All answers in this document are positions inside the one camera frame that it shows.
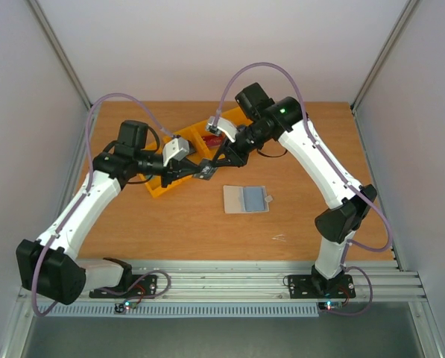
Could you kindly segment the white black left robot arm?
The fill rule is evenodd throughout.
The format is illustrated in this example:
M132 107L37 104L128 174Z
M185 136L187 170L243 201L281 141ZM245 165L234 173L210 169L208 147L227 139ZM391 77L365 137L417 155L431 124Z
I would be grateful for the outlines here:
M94 289L109 290L117 297L132 292L136 282L130 264L105 258L81 266L76 259L98 217L132 178L159 177L167 187L199 169L188 159L190 144L181 136L147 149L146 139L152 131L144 122L122 122L117 139L94 157L82 187L54 223L34 241L24 239L18 245L22 287L31 291L33 300L41 295L69 305L81 293Z

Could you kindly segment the black VIP card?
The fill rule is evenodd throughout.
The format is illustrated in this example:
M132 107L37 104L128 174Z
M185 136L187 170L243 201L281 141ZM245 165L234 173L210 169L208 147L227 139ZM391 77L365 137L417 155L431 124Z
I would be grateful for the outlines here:
M194 179L210 180L218 169L212 165L212 161L203 158L199 163L198 171L192 175Z

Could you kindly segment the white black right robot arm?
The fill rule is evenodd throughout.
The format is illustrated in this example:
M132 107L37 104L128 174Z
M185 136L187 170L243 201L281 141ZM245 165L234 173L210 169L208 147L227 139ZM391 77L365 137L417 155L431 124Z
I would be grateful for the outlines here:
M237 127L220 116L209 118L206 129L226 137L211 165L245 166L250 153L271 139L298 161L327 205L315 218L322 240L310 285L317 296L330 295L344 276L341 264L347 243L367 216L377 191L372 185L362 186L345 170L324 145L314 125L304 119L306 111L295 98L275 101L254 83L236 96L236 102L250 124Z

